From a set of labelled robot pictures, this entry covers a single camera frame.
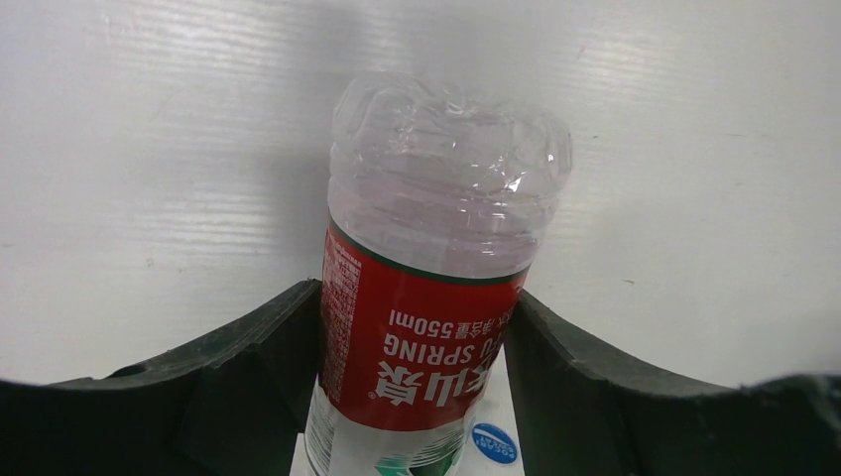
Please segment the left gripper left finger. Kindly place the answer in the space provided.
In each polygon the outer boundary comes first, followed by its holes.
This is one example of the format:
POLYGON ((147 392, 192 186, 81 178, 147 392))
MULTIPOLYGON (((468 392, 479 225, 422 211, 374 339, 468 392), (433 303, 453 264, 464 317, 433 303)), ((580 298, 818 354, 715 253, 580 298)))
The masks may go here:
POLYGON ((1 385, 5 475, 287 475, 318 359, 320 283, 103 379, 1 385))

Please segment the clear bottle red label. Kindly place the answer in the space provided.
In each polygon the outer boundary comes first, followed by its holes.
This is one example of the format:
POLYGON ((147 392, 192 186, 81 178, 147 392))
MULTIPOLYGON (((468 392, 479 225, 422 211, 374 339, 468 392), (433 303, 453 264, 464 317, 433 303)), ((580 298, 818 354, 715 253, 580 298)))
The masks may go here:
POLYGON ((333 115, 313 475, 454 475, 572 169, 548 110, 397 72, 333 115))

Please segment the crushed clear bottle white cap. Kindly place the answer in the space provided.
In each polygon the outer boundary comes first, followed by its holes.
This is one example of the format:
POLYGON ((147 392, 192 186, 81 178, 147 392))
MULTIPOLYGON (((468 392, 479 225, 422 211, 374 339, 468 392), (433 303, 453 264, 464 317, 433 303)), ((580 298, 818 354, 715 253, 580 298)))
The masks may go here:
POLYGON ((523 476, 522 456, 506 360, 500 352, 468 429, 457 475, 523 476))

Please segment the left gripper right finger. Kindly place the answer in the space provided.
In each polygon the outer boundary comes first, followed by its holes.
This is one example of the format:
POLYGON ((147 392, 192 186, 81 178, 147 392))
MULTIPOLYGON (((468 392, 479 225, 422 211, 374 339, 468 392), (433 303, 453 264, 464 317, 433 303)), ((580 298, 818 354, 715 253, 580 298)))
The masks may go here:
POLYGON ((840 379, 730 389, 638 359, 522 294, 505 357, 529 475, 836 475, 840 379))

